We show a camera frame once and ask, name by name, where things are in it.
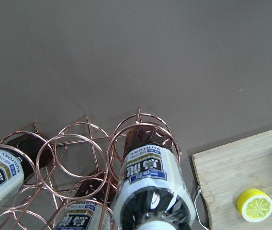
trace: lemon slice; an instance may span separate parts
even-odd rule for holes
[[[239,196],[237,209],[245,220],[260,222],[271,214],[272,200],[263,191],[252,188]]]

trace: bottle cap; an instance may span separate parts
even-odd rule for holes
[[[165,221],[154,220],[146,222],[137,228],[137,230],[176,230],[175,227]]]

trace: cutting board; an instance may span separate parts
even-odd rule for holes
[[[250,223],[237,211],[239,195],[258,188],[272,199],[272,130],[192,156],[211,230],[272,230],[272,213]]]

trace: gold label stripe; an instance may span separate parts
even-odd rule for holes
[[[7,179],[8,180],[11,179],[11,171],[10,171],[9,167],[1,161],[0,161],[0,166],[5,170],[6,175],[7,175]]]
[[[84,210],[84,209],[73,209],[73,210],[70,210],[68,213],[72,214],[72,213],[82,213],[82,214],[85,214],[85,213],[88,213],[89,215],[93,216],[93,211],[91,210]]]
[[[131,163],[134,163],[134,162],[136,162],[136,161],[139,161],[139,160],[141,160],[141,159],[147,158],[147,157],[157,157],[157,158],[160,158],[160,159],[161,159],[161,156],[160,156],[160,155],[157,155],[157,154],[155,154],[155,153],[148,153],[148,154],[143,155],[143,156],[141,156],[141,157],[138,157],[138,158],[136,158],[136,159],[134,159],[134,160],[128,161],[128,162],[127,162],[127,165],[129,165],[129,164],[131,164]]]

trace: bottle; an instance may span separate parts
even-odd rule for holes
[[[188,230],[195,208],[171,151],[171,139],[152,126],[127,134],[114,220],[122,230]]]
[[[98,173],[98,171],[94,171],[89,175],[94,175]],[[103,179],[104,174],[101,173],[97,178]],[[88,195],[94,192],[101,184],[101,180],[97,180],[95,178],[88,179],[84,181],[78,191],[76,192],[74,197],[81,197]],[[96,200],[99,202],[104,202],[105,193],[107,189],[107,181],[105,182],[102,189],[94,194],[90,199]],[[111,187],[109,191],[109,196],[107,199],[107,206],[110,207],[116,193],[116,183],[111,181]],[[78,201],[75,204],[72,204],[65,211],[63,218],[61,221],[56,224],[55,230],[97,230],[100,223],[100,217],[102,214],[102,205],[97,204],[92,201],[84,200]],[[110,229],[110,214],[108,211],[105,212],[103,218],[103,230]]]
[[[36,133],[44,140],[46,137]],[[16,147],[27,154],[35,163],[37,154],[45,141],[39,137],[25,133],[4,144]],[[40,158],[40,166],[46,166],[53,158],[51,149],[46,148]],[[15,195],[23,183],[27,182],[34,171],[24,156],[9,148],[0,148],[0,206]]]

